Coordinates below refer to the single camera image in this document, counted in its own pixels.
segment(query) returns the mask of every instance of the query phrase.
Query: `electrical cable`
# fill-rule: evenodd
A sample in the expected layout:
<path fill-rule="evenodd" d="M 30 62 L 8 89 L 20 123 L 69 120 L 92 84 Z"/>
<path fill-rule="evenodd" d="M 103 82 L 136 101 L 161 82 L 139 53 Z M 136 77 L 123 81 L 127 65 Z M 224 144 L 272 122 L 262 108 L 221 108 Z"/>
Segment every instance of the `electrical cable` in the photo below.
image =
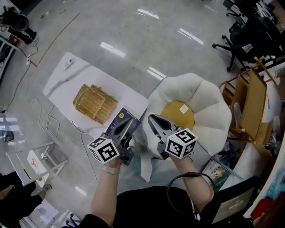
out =
<path fill-rule="evenodd" d="M 85 153 L 86 153 L 87 158 L 88 158 L 88 160 L 89 160 L 89 164 L 90 164 L 90 166 L 91 166 L 91 168 L 92 168 L 92 170 L 93 170 L 93 172 L 94 172 L 96 182 L 97 182 L 97 184 L 99 184 L 99 183 L 98 183 L 98 180 L 97 180 L 97 176 L 96 176 L 95 170 L 94 170 L 93 167 L 92 167 L 90 158 L 89 158 L 89 156 L 88 156 L 88 152 L 87 152 L 87 150 L 86 150 L 86 148 L 85 148 L 85 145 L 84 145 L 84 142 L 83 142 L 83 138 L 82 138 L 82 135 L 83 135 L 83 134 L 88 134 L 88 133 L 87 133 L 87 132 L 83 132 L 82 130 L 79 130 L 79 129 L 75 126 L 74 122 L 73 122 L 73 121 L 71 121 L 71 122 L 72 122 L 73 126 L 75 127 L 75 129 L 80 132 L 80 139 L 81 139 L 82 145 L 83 145 L 83 147 L 84 147 Z"/>
<path fill-rule="evenodd" d="M 34 41 L 33 47 L 36 47 L 37 50 L 36 50 L 35 53 L 31 54 L 30 56 L 33 56 L 34 54 L 36 54 L 36 53 L 39 51 L 39 48 L 38 48 L 38 46 L 37 46 L 37 44 L 39 43 L 39 41 L 40 41 L 40 38 L 37 38 L 37 39 Z M 17 87 L 16 87 L 16 90 L 15 90 L 15 93 L 14 93 L 14 95 L 13 95 L 12 100 L 11 100 L 10 103 L 8 104 L 6 110 L 1 111 L 1 114 L 4 114 L 4 113 L 8 110 L 9 106 L 11 105 L 11 103 L 13 102 L 13 100 L 14 100 L 14 98 L 15 98 L 15 95 L 16 95 L 16 93 L 17 93 L 18 87 L 19 87 L 21 81 L 23 80 L 23 78 L 25 77 L 25 75 L 26 75 L 28 69 L 30 68 L 30 66 L 31 66 L 31 61 L 30 61 L 29 65 L 28 65 L 28 67 L 27 67 L 27 69 L 26 69 L 24 75 L 22 76 L 22 78 L 20 79 L 20 81 L 19 81 L 19 83 L 18 83 L 18 85 L 17 85 Z"/>
<path fill-rule="evenodd" d="M 168 187 L 167 187 L 167 199 L 168 199 L 168 202 L 170 203 L 170 205 L 173 207 L 174 210 L 176 210 L 179 214 L 185 216 L 185 217 L 189 217 L 190 215 L 186 215 L 184 214 L 183 212 L 181 212 L 180 210 L 178 210 L 171 202 L 170 200 L 170 197 L 169 197 L 169 190 L 170 190 L 170 187 L 171 185 L 173 184 L 173 182 L 181 177 L 199 177 L 199 176 L 206 176 L 210 182 L 212 183 L 213 186 L 215 186 L 215 183 L 214 181 L 212 180 L 212 178 L 210 176 L 208 176 L 207 174 L 204 174 L 204 173 L 196 173 L 196 172 L 188 172 L 188 173 L 185 173 L 185 174 L 182 174 L 182 175 L 179 175 L 179 176 L 176 176 L 175 178 L 172 179 L 172 181 L 169 183 Z"/>
<path fill-rule="evenodd" d="M 13 102 L 13 100 L 14 100 L 14 98 L 15 98 L 15 95 L 16 95 L 16 93 L 17 93 L 18 87 L 19 87 L 21 81 L 23 80 L 23 78 L 25 77 L 25 75 L 26 75 L 28 69 L 30 68 L 30 66 L 31 66 L 31 63 L 28 65 L 28 67 L 27 67 L 27 69 L 26 69 L 24 75 L 23 75 L 22 78 L 20 79 L 20 81 L 19 81 L 19 83 L 18 83 L 18 85 L 17 85 L 17 87 L 16 87 L 16 89 L 15 89 L 13 98 L 12 98 L 12 100 L 10 101 L 10 103 L 9 103 L 8 106 L 7 106 L 7 109 L 6 109 L 6 110 L 3 110 L 3 111 L 1 112 L 1 114 L 5 113 L 5 112 L 8 110 L 8 108 L 10 107 L 11 103 Z"/>
<path fill-rule="evenodd" d="M 47 115 L 46 127 L 45 127 L 45 128 L 43 128 L 43 126 L 40 124 L 40 120 L 41 120 L 41 113 L 42 113 L 42 107 L 41 107 L 41 105 L 40 105 L 40 103 L 39 103 L 38 99 L 34 99 L 34 100 L 32 101 L 32 103 L 34 103 L 35 101 L 37 101 L 37 103 L 38 103 L 38 105 L 39 105 L 39 107 L 40 107 L 40 109 L 41 109 L 38 124 L 40 125 L 40 127 L 41 127 L 44 131 L 49 132 L 51 136 L 53 136 L 54 138 L 56 138 L 56 137 L 57 137 L 57 135 L 58 135 L 58 131 L 59 131 L 59 127 L 60 127 L 60 123 L 59 123 L 59 121 L 58 121 L 57 119 L 55 119 L 54 117 L 52 117 L 52 116 L 50 116 L 50 115 L 49 115 L 49 114 L 52 112 L 52 110 L 53 110 L 53 108 L 54 108 L 54 105 L 52 106 L 52 109 L 49 111 L 49 113 L 48 113 L 48 115 Z M 55 121 L 58 123 L 57 133 L 56 133 L 55 135 L 53 135 L 53 134 L 48 130 L 48 127 L 49 127 L 49 120 L 50 120 L 50 119 L 53 119 L 53 120 L 55 120 Z"/>
<path fill-rule="evenodd" d="M 35 39 L 35 40 L 33 41 L 32 47 L 36 47 L 37 50 L 36 50 L 35 53 L 31 54 L 30 57 L 33 56 L 33 55 L 35 55 L 35 54 L 39 51 L 39 47 L 37 46 L 37 44 L 39 43 L 39 41 L 40 41 L 40 38 L 37 38 L 37 39 Z"/>

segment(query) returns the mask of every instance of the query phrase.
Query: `white table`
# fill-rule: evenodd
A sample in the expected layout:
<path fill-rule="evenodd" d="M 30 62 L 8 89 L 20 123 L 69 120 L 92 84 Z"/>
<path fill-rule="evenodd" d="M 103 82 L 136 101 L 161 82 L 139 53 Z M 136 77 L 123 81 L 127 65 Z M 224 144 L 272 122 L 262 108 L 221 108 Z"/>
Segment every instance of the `white table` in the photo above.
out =
<path fill-rule="evenodd" d="M 70 59 L 74 59 L 74 63 L 63 70 L 64 64 Z M 118 100 L 116 108 L 104 125 L 75 109 L 73 100 L 83 84 L 102 87 L 105 92 Z M 122 107 L 140 119 L 149 104 L 147 98 L 69 52 L 64 54 L 54 69 L 43 92 L 68 119 L 93 138 L 100 136 L 106 130 Z"/>

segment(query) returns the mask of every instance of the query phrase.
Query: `human arm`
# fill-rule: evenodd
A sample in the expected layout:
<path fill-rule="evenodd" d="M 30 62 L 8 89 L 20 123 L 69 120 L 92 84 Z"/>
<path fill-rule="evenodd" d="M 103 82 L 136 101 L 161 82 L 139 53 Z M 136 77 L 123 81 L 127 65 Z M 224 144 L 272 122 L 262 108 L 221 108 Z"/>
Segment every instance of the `human arm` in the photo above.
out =
<path fill-rule="evenodd" d="M 199 172 L 191 159 L 187 156 L 183 159 L 178 159 L 170 155 L 178 172 L 185 174 L 187 172 Z M 184 177 L 183 181 L 186 185 L 187 193 L 190 196 L 194 206 L 200 214 L 206 204 L 211 202 L 214 196 L 213 189 L 208 185 L 203 177 Z"/>
<path fill-rule="evenodd" d="M 120 168 L 122 160 L 115 159 L 106 164 L 111 168 Z M 99 185 L 93 197 L 90 213 L 104 220 L 112 227 L 117 207 L 117 186 L 119 174 L 102 171 Z"/>
<path fill-rule="evenodd" d="M 13 188 L 15 188 L 15 186 L 14 185 L 10 185 L 9 187 L 7 187 L 7 188 L 3 189 L 2 191 L 0 191 L 0 200 L 4 200 L 8 196 L 9 192 Z"/>

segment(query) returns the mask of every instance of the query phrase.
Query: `woven placemat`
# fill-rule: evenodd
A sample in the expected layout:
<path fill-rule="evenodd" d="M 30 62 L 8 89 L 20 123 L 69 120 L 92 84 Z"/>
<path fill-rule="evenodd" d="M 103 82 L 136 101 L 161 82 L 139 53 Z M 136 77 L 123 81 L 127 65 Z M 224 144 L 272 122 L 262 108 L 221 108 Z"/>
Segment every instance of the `woven placemat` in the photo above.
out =
<path fill-rule="evenodd" d="M 111 115 L 112 111 L 115 109 L 118 101 L 96 85 L 92 85 L 91 89 L 105 98 L 105 102 L 102 104 L 101 109 L 97 112 L 94 118 L 95 121 L 104 124 Z"/>
<path fill-rule="evenodd" d="M 84 115 L 90 117 L 91 119 L 95 119 L 104 102 L 105 98 L 103 96 L 92 91 L 91 89 L 85 89 L 77 97 L 74 106 Z"/>
<path fill-rule="evenodd" d="M 88 85 L 86 85 L 86 84 L 83 84 L 83 85 L 81 86 L 79 92 L 77 93 L 75 99 L 74 99 L 73 102 L 72 102 L 74 105 L 75 105 L 77 99 L 79 98 L 80 94 L 81 94 L 84 90 L 86 90 L 86 89 L 90 89 L 90 87 L 89 87 Z"/>

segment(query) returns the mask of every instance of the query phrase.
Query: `white cushion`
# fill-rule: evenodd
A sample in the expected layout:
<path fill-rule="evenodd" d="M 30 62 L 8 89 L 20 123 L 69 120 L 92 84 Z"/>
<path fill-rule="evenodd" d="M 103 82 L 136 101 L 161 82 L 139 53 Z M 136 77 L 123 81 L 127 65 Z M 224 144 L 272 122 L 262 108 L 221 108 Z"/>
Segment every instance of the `white cushion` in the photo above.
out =
<path fill-rule="evenodd" d="M 219 88 L 194 73 L 167 77 L 149 96 L 150 104 L 142 121 L 143 136 L 148 150 L 157 158 L 159 142 L 149 124 L 150 114 L 160 114 L 171 101 L 189 104 L 195 115 L 193 132 L 198 143 L 210 154 L 220 152 L 227 139 L 232 114 L 225 103 Z"/>

